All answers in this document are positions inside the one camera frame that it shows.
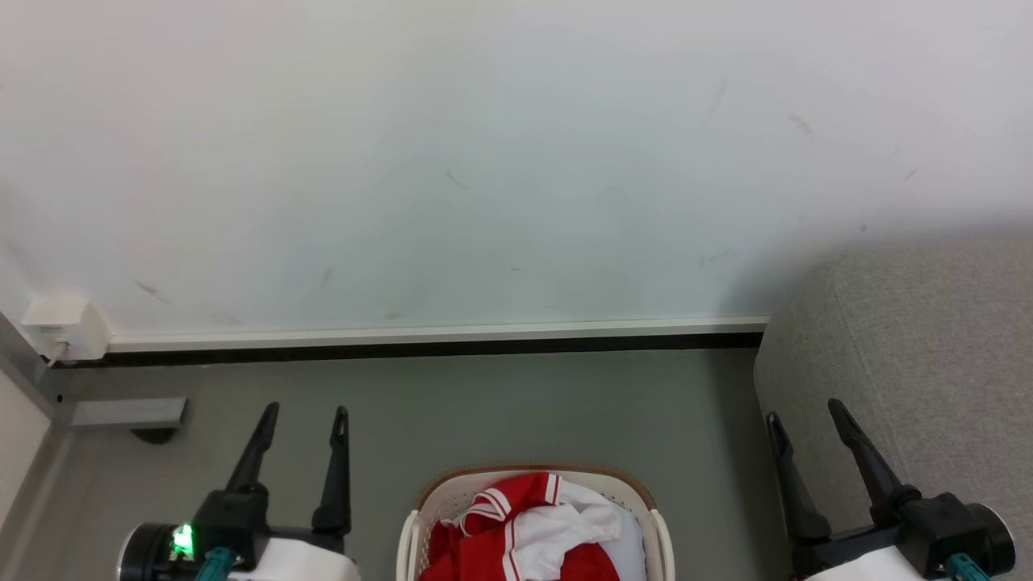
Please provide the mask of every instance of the brown basket rim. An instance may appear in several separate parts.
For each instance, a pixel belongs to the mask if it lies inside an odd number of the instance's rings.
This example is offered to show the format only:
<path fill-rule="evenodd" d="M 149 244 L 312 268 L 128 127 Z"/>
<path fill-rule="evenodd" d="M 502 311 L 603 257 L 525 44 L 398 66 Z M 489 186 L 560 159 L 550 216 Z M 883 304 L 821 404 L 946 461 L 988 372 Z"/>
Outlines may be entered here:
<path fill-rule="evenodd" d="M 612 466 L 602 466 L 598 464 L 577 464 L 573 462 L 552 462 L 552 463 L 512 463 L 512 462 L 501 462 L 493 464 L 474 464 L 472 466 L 466 466 L 463 468 L 458 468 L 446 472 L 445 475 L 438 478 L 436 481 L 428 486 L 424 493 L 419 497 L 419 502 L 416 504 L 416 510 L 419 512 L 424 511 L 424 504 L 427 503 L 427 499 L 430 498 L 431 493 L 434 492 L 439 486 L 445 482 L 463 476 L 476 475 L 480 472 L 499 472 L 508 470 L 526 470 L 534 472 L 549 472 L 549 471 L 570 471 L 570 472 L 590 472 L 595 475 L 602 475 L 606 477 L 616 478 L 617 480 L 623 482 L 624 484 L 631 487 L 636 494 L 646 503 L 646 509 L 650 511 L 656 510 L 656 500 L 653 499 L 653 495 L 650 494 L 649 489 L 638 482 L 633 476 L 625 472 L 624 470 L 614 468 Z"/>

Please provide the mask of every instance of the black baseboard strip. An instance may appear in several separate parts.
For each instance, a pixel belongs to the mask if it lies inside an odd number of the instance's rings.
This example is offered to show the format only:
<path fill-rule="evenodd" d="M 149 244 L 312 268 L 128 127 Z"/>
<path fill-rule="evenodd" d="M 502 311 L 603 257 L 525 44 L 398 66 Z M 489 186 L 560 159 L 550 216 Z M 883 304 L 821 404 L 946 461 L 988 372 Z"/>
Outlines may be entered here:
<path fill-rule="evenodd" d="M 535 353 L 626 351 L 643 349 L 725 349 L 758 347 L 762 333 L 710 333 L 644 337 L 589 337 L 574 339 L 514 339 L 383 345 L 320 347 L 269 347 L 193 351 L 112 353 L 98 361 L 59 362 L 55 369 L 92 367 L 156 367 L 212 365 L 323 359 L 379 359 L 392 357 L 446 357 L 457 355 L 511 355 Z"/>

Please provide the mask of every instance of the power outlet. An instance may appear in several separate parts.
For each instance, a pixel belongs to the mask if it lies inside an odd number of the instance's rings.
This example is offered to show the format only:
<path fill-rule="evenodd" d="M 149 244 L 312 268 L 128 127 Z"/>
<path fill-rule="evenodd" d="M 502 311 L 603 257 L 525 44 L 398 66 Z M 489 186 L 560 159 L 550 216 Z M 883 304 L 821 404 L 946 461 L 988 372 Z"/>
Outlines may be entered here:
<path fill-rule="evenodd" d="M 104 357 L 112 332 L 90 301 L 74 295 L 38 297 L 22 317 L 22 329 L 39 355 L 52 357 L 68 343 L 61 360 L 85 361 Z"/>

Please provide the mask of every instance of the gray fabric upholstery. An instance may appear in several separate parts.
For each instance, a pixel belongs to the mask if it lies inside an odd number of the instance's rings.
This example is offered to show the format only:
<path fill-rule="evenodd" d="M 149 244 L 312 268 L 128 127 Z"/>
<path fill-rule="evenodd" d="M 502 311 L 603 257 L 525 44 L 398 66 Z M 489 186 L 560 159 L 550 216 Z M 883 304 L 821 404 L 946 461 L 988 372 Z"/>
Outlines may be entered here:
<path fill-rule="evenodd" d="M 1016 541 L 1009 577 L 1033 576 L 1033 241 L 900 246 L 827 264 L 772 317 L 754 379 L 834 530 L 871 520 L 829 397 L 901 480 L 996 510 Z"/>

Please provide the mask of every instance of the teal connector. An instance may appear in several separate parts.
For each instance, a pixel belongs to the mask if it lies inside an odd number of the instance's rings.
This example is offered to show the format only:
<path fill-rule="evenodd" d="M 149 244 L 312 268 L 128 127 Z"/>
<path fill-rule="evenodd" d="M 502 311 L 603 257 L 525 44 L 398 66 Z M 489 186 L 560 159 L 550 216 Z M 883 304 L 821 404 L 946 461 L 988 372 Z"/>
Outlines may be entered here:
<path fill-rule="evenodd" d="M 947 578 L 951 581 L 990 581 L 990 576 L 965 553 L 950 555 L 947 559 Z"/>
<path fill-rule="evenodd" d="M 205 558 L 205 564 L 197 572 L 195 581 L 226 581 L 233 569 L 233 552 L 225 547 L 216 547 Z"/>

